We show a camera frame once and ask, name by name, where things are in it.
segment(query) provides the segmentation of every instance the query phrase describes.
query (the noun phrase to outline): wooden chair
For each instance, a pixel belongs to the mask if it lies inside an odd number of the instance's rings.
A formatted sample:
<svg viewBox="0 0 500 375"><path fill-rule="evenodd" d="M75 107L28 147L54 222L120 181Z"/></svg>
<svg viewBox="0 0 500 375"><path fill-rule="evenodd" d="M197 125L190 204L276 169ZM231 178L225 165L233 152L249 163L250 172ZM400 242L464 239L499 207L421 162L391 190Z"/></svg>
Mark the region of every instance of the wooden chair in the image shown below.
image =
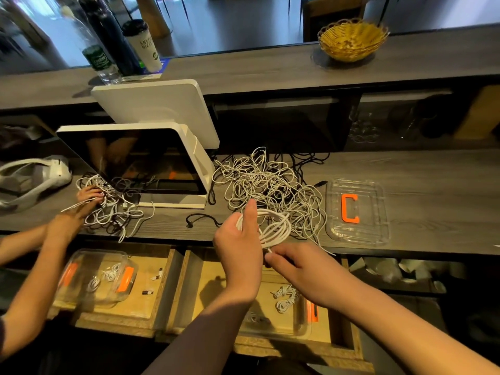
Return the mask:
<svg viewBox="0 0 500 375"><path fill-rule="evenodd" d="M363 17L366 0L302 0L304 42L317 41L323 26L343 18Z"/></svg>

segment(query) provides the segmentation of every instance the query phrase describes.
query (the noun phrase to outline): black screen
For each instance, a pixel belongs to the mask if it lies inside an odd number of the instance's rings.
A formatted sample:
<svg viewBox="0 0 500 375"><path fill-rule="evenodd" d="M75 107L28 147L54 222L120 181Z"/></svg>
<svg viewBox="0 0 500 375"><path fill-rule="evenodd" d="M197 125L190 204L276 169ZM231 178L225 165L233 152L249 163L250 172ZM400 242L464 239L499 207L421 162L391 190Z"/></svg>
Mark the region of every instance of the black screen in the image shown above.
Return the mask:
<svg viewBox="0 0 500 375"><path fill-rule="evenodd" d="M207 194L184 144L173 129L57 134L119 192Z"/></svg>

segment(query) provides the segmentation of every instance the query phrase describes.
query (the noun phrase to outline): dark blue thermos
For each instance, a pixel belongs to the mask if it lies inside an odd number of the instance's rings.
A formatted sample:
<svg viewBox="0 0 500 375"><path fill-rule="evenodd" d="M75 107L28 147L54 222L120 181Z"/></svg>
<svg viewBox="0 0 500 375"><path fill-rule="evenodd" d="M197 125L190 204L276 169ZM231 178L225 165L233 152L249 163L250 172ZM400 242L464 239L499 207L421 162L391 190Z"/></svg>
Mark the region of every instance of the dark blue thermos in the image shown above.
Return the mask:
<svg viewBox="0 0 500 375"><path fill-rule="evenodd" d="M122 29L106 0L78 0L89 23L108 50L123 76L142 73L135 52L123 36Z"/></svg>

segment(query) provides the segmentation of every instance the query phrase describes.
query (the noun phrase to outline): green bottle label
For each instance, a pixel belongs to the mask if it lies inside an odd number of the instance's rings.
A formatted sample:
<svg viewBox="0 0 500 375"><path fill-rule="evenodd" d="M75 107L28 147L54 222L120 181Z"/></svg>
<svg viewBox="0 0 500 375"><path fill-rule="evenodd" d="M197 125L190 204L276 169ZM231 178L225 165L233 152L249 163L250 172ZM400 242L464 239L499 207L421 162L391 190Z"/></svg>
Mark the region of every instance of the green bottle label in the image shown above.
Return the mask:
<svg viewBox="0 0 500 375"><path fill-rule="evenodd" d="M99 45L87 47L82 51L84 57L89 61L95 71L102 71L109 68L112 63Z"/></svg>

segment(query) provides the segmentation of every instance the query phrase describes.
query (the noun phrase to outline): paper coffee cup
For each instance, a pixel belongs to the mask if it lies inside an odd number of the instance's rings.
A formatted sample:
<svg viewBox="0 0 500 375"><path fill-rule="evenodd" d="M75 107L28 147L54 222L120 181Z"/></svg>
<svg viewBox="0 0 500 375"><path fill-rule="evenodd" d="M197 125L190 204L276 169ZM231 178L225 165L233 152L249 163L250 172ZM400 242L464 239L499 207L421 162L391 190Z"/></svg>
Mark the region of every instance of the paper coffee cup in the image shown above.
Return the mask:
<svg viewBox="0 0 500 375"><path fill-rule="evenodd" d="M154 42L149 33L147 23L141 19L127 21L122 26L123 35L134 48L135 52L142 60L146 69L151 72L158 72L161 69L161 61L158 52L154 47Z"/></svg>

